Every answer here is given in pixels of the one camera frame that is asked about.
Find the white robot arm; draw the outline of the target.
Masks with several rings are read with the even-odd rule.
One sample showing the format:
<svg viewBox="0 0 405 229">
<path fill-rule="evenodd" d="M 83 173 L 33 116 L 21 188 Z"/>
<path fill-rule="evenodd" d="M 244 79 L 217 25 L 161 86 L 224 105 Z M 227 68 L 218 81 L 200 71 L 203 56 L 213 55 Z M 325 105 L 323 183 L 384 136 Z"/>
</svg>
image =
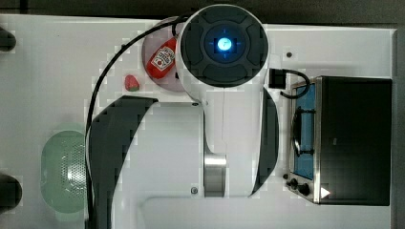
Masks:
<svg viewBox="0 0 405 229">
<path fill-rule="evenodd" d="M 141 210 L 153 198 L 248 198 L 275 168 L 263 24 L 226 4 L 182 24 L 175 63 L 190 102 L 124 95 L 86 127 L 86 229 L 145 229 Z"/>
</svg>

